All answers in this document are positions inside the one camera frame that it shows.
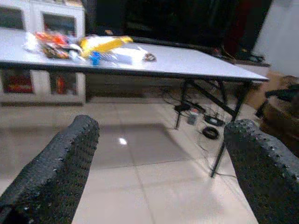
tiled floor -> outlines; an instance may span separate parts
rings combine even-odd
[[[253,113],[245,105],[240,118]],[[207,141],[202,122],[182,119],[174,130],[171,105],[0,107],[0,114],[0,193],[57,131],[87,114],[100,123],[100,140],[74,224],[257,223],[234,177],[209,177],[221,140]],[[227,152],[219,172],[235,175]]]

television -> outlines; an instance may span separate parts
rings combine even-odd
[[[207,47],[223,43],[238,0],[88,0],[87,32]]]

white table top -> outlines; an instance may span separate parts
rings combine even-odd
[[[139,46],[155,55],[156,62],[125,64],[103,60],[99,66],[92,66],[89,61],[76,63],[72,60],[49,59],[42,53],[25,51],[22,47],[26,42],[25,37],[24,31],[0,28],[0,67],[223,81],[268,80],[197,50],[151,44],[131,43],[126,47],[136,49]]]

metal table leg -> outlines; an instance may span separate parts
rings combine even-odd
[[[183,88],[182,88],[182,94],[181,94],[181,104],[184,103],[184,101],[185,101],[187,88],[188,88],[188,80],[185,79],[184,84],[183,84]],[[181,112],[178,113],[178,118],[177,118],[177,122],[176,122],[176,125],[175,125],[175,129],[178,129],[180,119],[181,119]]]
[[[251,82],[245,82],[244,83],[244,85],[243,85],[243,91],[241,92],[241,95],[240,95],[240,97],[238,99],[237,105],[236,105],[236,107],[234,109],[235,112],[232,115],[231,122],[235,121],[235,119],[237,118],[237,116],[239,114],[239,110],[240,110],[240,108],[241,108],[241,106],[243,104],[243,101],[244,101],[244,99],[245,99],[245,97],[246,97],[246,95],[247,95],[247,93],[248,93],[248,91],[250,89],[250,86],[251,86]],[[211,177],[214,177],[214,175],[215,175],[215,173],[217,171],[218,165],[221,162],[221,158],[223,156],[224,148],[225,148],[225,143],[223,141],[222,145],[220,147],[219,153],[217,155],[217,159],[216,159],[216,161],[214,163],[214,166],[213,166],[213,169],[212,169],[212,172],[211,172],[211,175],[210,175]]]

white wall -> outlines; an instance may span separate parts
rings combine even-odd
[[[254,52],[271,70],[299,77],[299,0],[273,0]]]

